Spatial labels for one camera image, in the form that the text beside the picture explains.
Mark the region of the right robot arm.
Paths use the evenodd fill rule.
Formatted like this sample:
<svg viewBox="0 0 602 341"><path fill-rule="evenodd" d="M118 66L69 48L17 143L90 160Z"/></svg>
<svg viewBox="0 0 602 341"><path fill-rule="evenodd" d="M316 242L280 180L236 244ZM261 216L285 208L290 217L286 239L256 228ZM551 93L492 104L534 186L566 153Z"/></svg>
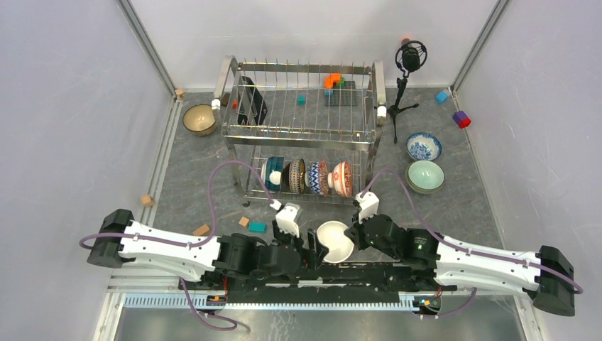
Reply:
<svg viewBox="0 0 602 341"><path fill-rule="evenodd" d="M419 291L432 286L485 289L528 297L535 308L553 315L576 313L574 267L555 247L482 247L427 229L404 229L383 214L354 221L344 234L357 249L377 249L409 267Z"/></svg>

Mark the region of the teal white cup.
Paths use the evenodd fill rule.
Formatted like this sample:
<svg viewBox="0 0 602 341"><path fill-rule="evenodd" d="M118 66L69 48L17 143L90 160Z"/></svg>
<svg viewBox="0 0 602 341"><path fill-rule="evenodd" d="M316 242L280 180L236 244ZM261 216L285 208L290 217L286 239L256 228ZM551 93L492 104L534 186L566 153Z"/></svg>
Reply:
<svg viewBox="0 0 602 341"><path fill-rule="evenodd" d="M261 179L264 186L274 192L280 192L284 158L271 156L261 167Z"/></svg>

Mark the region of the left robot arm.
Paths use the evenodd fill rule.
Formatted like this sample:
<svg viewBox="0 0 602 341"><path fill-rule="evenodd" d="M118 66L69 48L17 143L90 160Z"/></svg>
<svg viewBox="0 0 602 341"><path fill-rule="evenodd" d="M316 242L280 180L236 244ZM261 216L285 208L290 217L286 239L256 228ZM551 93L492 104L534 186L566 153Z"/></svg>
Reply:
<svg viewBox="0 0 602 341"><path fill-rule="evenodd" d="M97 234L80 240L87 263L119 269L125 263L172 273L205 289L217 288L223 277L241 281L297 278L303 270L318 269L329 252L309 230L303 239L273 222L274 239L267 243L246 234L208 237L169 232L141 224L133 213L117 209L107 215Z"/></svg>

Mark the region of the blue zigzag patterned bowl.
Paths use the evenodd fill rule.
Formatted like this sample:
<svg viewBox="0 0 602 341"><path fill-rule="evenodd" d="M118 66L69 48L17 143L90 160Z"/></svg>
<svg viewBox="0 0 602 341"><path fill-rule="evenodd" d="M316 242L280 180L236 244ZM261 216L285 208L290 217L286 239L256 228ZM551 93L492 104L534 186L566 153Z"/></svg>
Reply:
<svg viewBox="0 0 602 341"><path fill-rule="evenodd" d="M312 163L305 175L307 187L318 195L328 196L328 173L328 163L324 159Z"/></svg>

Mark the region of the orange plastic bowl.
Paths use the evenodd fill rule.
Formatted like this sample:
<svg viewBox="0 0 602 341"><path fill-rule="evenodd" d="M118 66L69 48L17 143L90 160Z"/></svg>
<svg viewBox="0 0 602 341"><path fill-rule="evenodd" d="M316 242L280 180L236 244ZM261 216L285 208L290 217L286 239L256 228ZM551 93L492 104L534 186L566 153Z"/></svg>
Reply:
<svg viewBox="0 0 602 341"><path fill-rule="evenodd" d="M328 221L317 229L317 238L321 245L328 248L324 261L338 264L346 261L354 250L354 243L345 235L348 227L339 221Z"/></svg>

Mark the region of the brown glazed bowl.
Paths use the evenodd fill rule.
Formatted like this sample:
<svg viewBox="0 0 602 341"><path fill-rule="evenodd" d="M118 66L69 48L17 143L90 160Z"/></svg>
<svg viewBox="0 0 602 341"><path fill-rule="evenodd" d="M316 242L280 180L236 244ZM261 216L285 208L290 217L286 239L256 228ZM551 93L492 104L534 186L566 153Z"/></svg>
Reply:
<svg viewBox="0 0 602 341"><path fill-rule="evenodd" d="M197 136L212 134L217 128L213 109L208 104L198 104L189 108L182 118L186 130Z"/></svg>

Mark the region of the blue white floral bowl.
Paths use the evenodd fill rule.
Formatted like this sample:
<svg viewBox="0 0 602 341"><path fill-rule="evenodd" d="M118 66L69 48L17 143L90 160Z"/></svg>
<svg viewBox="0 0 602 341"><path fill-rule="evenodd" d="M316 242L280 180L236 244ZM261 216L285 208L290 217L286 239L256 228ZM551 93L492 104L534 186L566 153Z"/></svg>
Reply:
<svg viewBox="0 0 602 341"><path fill-rule="evenodd" d="M408 136L406 149L414 161L433 161L442 154L439 139L427 132L417 132Z"/></svg>

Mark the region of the pink patterned bowl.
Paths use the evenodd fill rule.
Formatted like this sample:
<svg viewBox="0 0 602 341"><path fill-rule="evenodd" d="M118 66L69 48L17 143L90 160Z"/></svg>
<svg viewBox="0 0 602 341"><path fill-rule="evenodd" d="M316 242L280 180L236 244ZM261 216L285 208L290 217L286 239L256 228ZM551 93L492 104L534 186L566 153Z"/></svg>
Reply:
<svg viewBox="0 0 602 341"><path fill-rule="evenodd" d="M331 189L341 197L353 195L353 171L349 161L338 163L327 176L327 182Z"/></svg>

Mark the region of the steel two-tier dish rack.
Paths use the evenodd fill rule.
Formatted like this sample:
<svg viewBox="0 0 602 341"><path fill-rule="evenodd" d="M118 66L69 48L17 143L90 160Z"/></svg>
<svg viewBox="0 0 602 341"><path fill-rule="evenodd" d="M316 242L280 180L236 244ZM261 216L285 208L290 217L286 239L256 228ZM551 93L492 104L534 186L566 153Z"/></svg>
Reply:
<svg viewBox="0 0 602 341"><path fill-rule="evenodd" d="M355 107L327 107L324 79L340 73L354 81L359 92ZM239 125L232 103L238 98L241 76L252 79L260 90L268 114L264 125ZM227 107L223 94L230 94ZM305 96L303 106L297 104ZM369 65L311 64L223 59L214 91L212 109L222 121L229 156L240 161L232 166L234 186L243 202L263 200L265 195L257 174L271 156L286 163L302 158L306 166L324 159L330 168L349 161L353 171L353 192L362 191L373 179L376 154L386 117L377 117L378 105L386 106L383 63Z"/></svg>

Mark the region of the dark patterned bowl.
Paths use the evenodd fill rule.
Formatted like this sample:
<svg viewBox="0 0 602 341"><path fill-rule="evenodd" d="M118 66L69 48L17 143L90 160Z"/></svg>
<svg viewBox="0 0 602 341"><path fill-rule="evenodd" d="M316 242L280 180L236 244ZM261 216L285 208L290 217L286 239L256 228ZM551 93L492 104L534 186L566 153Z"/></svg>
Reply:
<svg viewBox="0 0 602 341"><path fill-rule="evenodd" d="M305 192L305 160L298 158L289 164L289 188L294 194Z"/></svg>

